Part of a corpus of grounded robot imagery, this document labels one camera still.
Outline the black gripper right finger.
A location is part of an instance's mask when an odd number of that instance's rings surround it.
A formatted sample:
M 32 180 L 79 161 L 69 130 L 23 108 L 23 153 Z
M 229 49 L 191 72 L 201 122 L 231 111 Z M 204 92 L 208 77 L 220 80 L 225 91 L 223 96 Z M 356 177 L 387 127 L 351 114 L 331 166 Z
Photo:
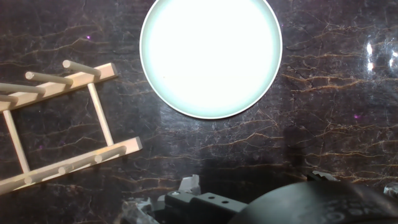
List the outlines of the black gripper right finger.
M 335 177 L 331 174 L 319 172 L 319 171 L 312 171 L 306 175 L 308 181 L 338 181 Z

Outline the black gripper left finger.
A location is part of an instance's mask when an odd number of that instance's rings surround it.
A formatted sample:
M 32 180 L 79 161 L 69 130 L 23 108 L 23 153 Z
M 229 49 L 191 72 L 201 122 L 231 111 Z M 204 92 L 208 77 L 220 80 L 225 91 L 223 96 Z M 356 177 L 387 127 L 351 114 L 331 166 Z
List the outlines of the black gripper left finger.
M 247 207 L 239 202 L 213 193 L 201 193 L 200 177 L 184 177 L 178 190 L 158 198 L 155 220 L 163 224 L 228 223 Z

